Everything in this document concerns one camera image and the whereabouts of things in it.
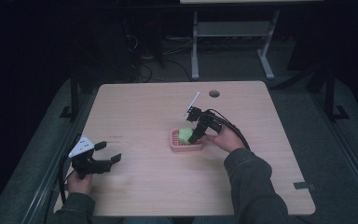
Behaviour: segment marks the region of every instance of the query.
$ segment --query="green block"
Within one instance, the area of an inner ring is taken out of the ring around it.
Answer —
[[[190,145],[190,143],[187,140],[191,137],[191,134],[193,134],[193,129],[191,128],[179,129],[179,134],[178,134],[179,142],[185,145]]]

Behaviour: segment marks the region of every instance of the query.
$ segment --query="table top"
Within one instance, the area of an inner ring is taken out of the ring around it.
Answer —
[[[94,175],[95,216],[232,215],[227,153],[206,143],[201,151],[173,152],[171,130],[196,127],[183,114],[194,98],[235,124],[251,150],[272,167],[272,184],[289,214],[312,214],[315,206],[265,84],[261,81],[112,84],[99,89],[83,134],[107,142],[94,153],[108,160],[122,153],[110,173]],[[219,91],[213,98],[210,91]],[[61,200],[56,208],[61,208]]]

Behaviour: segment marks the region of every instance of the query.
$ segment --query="person's right hand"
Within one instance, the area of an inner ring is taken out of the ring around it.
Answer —
[[[69,193],[83,193],[90,195],[92,186],[92,175],[86,175],[80,179],[79,173],[73,171],[68,176],[68,192]]]
[[[237,148],[245,147],[240,138],[224,124],[222,124],[222,130],[218,135],[205,134],[201,140],[213,142],[229,153]]]

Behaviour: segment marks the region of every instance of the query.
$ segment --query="person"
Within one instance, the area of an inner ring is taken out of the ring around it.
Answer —
[[[202,141],[210,141],[229,153],[224,166],[229,177],[237,223],[289,222],[286,204],[272,186],[272,169],[266,161],[246,149],[240,138],[225,125],[222,125],[220,134],[206,134],[202,136]],[[80,180],[76,172],[68,177],[68,199],[62,209],[56,212],[59,223],[90,223],[95,205],[89,196],[91,181],[92,175],[86,175]],[[172,219],[168,218],[160,223],[170,222],[172,223]]]

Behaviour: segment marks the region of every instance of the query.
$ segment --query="pink bowl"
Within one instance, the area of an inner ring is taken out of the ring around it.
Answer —
[[[173,129],[171,131],[171,150],[174,152],[182,152],[182,151],[199,151],[202,150],[204,144],[201,140],[197,140],[195,144],[185,145],[179,142],[178,140],[178,129]]]

